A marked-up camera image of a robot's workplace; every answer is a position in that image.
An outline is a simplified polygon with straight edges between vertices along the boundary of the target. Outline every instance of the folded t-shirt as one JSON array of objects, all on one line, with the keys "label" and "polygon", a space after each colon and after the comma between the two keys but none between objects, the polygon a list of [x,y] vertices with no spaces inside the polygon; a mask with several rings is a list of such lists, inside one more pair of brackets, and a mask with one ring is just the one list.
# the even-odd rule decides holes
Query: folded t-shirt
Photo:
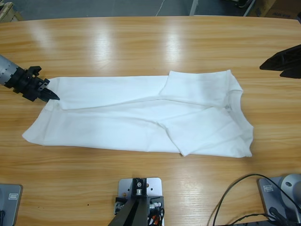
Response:
[{"label": "folded t-shirt", "polygon": [[253,127],[231,71],[168,76],[59,77],[23,134],[40,145],[252,156]]}]

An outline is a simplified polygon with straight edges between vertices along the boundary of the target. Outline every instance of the gray floor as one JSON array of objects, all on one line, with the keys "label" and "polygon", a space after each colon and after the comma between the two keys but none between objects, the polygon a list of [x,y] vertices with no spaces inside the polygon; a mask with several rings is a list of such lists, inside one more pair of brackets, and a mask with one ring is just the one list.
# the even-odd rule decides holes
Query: gray floor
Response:
[{"label": "gray floor", "polygon": [[[5,0],[25,20],[95,16],[187,16],[193,0]],[[197,15],[242,16],[235,2],[199,0]]]}]

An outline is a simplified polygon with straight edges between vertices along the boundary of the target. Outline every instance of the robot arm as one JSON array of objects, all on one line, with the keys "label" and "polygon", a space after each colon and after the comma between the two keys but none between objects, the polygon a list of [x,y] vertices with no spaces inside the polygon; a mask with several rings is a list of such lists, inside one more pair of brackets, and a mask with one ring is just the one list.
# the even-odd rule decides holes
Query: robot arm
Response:
[{"label": "robot arm", "polygon": [[40,70],[40,66],[23,69],[0,55],[1,85],[14,88],[15,93],[22,93],[23,97],[31,101],[36,98],[45,102],[48,102],[49,99],[59,100],[60,98],[54,92],[46,88],[50,81],[38,77]]}]

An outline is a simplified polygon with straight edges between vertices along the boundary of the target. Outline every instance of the black cable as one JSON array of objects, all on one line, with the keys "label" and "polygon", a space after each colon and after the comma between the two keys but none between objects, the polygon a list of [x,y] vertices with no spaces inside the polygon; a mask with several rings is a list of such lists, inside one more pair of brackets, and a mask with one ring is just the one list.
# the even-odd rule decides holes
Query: black cable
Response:
[{"label": "black cable", "polygon": [[282,216],[275,207],[270,207],[269,212],[277,219],[278,222],[281,222],[284,226],[289,226],[289,221]]},{"label": "black cable", "polygon": [[0,210],[0,226],[3,225],[4,216],[5,216],[5,212],[3,210]]},{"label": "black cable", "polygon": [[298,211],[301,213],[301,208],[299,207],[299,205],[291,199],[291,197],[289,197],[274,181],[272,181],[270,178],[262,175],[262,174],[257,174],[257,173],[253,173],[253,174],[249,174],[249,175],[246,175],[240,179],[238,179],[237,181],[235,181],[232,185],[230,185],[228,187],[228,189],[225,191],[225,193],[222,195],[222,198],[220,200],[220,202],[218,203],[218,206],[217,206],[217,209],[216,209],[216,213],[215,213],[215,216],[214,216],[214,219],[213,219],[213,226],[215,226],[215,222],[216,222],[216,218],[217,218],[217,214],[218,214],[218,211],[220,210],[221,208],[221,205],[222,205],[222,201],[224,200],[225,196],[227,195],[227,193],[230,191],[230,189],[232,187],[234,187],[238,182],[242,181],[243,179],[246,179],[248,177],[252,177],[252,176],[259,176],[259,177],[262,177],[262,178],[266,178],[268,181],[270,181],[272,184],[274,184],[295,206],[296,208],[298,209]]},{"label": "black cable", "polygon": [[234,224],[236,224],[237,222],[245,219],[245,218],[248,218],[248,217],[255,217],[255,216],[259,216],[259,215],[262,215],[262,216],[265,216],[267,218],[271,218],[273,220],[276,220],[275,217],[271,216],[271,215],[268,215],[268,214],[265,214],[265,213],[253,213],[253,214],[248,214],[248,215],[245,215],[243,216],[242,218],[239,218],[237,219],[236,221],[234,221],[233,223],[229,224],[229,226],[233,226]]},{"label": "black cable", "polygon": [[154,214],[151,215],[148,219],[148,225],[149,226],[162,226],[164,214],[165,214],[164,208],[155,210]]}]

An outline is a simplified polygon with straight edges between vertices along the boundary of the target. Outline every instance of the wood grain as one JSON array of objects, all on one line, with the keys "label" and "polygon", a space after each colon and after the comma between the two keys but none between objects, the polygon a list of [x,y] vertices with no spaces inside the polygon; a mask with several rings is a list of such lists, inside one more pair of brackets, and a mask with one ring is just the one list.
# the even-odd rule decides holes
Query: wood grain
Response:
[{"label": "wood grain", "polygon": [[[45,105],[0,87],[0,182],[24,186],[17,225],[95,226],[113,218],[121,178],[160,177],[167,226],[205,226],[248,173],[301,173],[301,81],[259,66],[300,44],[297,21],[255,17],[75,18],[0,24],[0,54],[41,77],[167,75],[231,69],[254,125],[252,158],[45,147],[22,133]],[[256,178],[226,197],[218,224],[263,212]],[[254,221],[263,218],[250,218]]]}]

